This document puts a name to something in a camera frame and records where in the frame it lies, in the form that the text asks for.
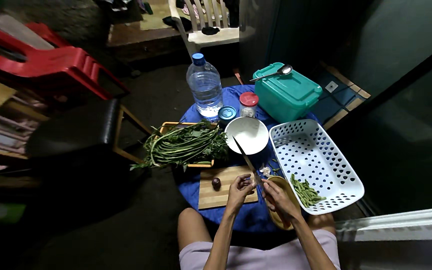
metal spoon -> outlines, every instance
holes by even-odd
[[[290,74],[291,71],[293,71],[293,67],[291,65],[287,65],[286,64],[286,65],[283,65],[282,67],[278,68],[278,70],[276,72],[272,73],[272,74],[264,75],[264,76],[261,76],[259,78],[255,78],[255,79],[249,80],[249,82],[254,82],[254,81],[257,81],[259,79],[263,79],[263,78],[266,78],[266,77],[269,77],[269,76],[273,76],[273,75],[278,75],[278,76],[280,76],[280,75],[287,75],[287,74]]]

blue tablecloth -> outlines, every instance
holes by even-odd
[[[244,92],[254,92],[254,85],[237,85],[231,87],[223,88],[223,103],[225,106],[232,106],[237,110],[237,114],[239,115],[240,95]],[[257,108],[256,118],[261,120],[266,127],[271,129],[272,127],[278,125],[271,116],[269,116],[264,110],[261,108]],[[319,122],[318,119],[312,114],[309,113],[305,117],[305,119],[313,119]],[[181,121],[183,122],[198,122],[202,119],[201,114],[199,114],[196,109],[196,105],[193,104],[183,115]],[[261,164],[267,164],[268,162],[274,168],[278,168],[279,165],[277,162],[272,161],[272,159],[276,159],[276,156],[272,150],[272,145],[268,141],[268,144],[264,150],[261,152],[250,155],[249,159],[252,164],[259,169]],[[226,163],[216,163],[214,168],[223,168],[223,167],[231,167],[231,166],[241,166],[246,165],[242,155],[236,154],[230,150],[229,161]],[[183,197],[189,202],[189,204],[198,211],[203,217],[213,221],[214,223],[220,224],[221,218],[223,216],[223,212],[225,207],[216,207],[210,209],[198,210],[198,201],[199,201],[199,181],[200,181],[200,170],[196,168],[188,168],[184,177],[187,181],[180,183],[178,185],[179,191],[183,195]],[[258,192],[258,201],[253,203],[245,203],[239,214],[236,217],[234,222],[234,230],[249,232],[249,233],[267,233],[267,232],[275,232],[278,231],[279,228],[273,223],[271,218],[269,217],[269,213],[266,207],[266,203],[261,196],[260,187],[257,187]]]

white plastic basket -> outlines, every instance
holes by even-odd
[[[319,196],[326,197],[305,208],[290,183],[299,204],[309,214],[330,213],[363,197],[363,183],[318,122],[310,119],[287,122],[271,128],[269,135],[286,181],[294,174],[296,181],[306,179]]]

purple shorts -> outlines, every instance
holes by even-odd
[[[334,266],[340,270],[336,236],[327,230],[313,230],[313,234]],[[203,269],[212,246],[212,242],[193,242],[184,247],[179,253],[181,270]],[[231,246],[226,269],[311,270],[299,239],[270,250]]]

wooden cutting board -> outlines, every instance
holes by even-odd
[[[254,179],[253,173],[248,166],[202,170],[201,181],[199,182],[198,209],[225,206],[228,202],[228,193],[231,183],[236,179],[236,176],[244,174],[251,174],[251,180]],[[221,180],[221,188],[219,191],[215,191],[211,184],[211,181],[216,177]],[[255,202],[257,200],[258,193],[255,190],[253,194],[246,196],[244,202]]]

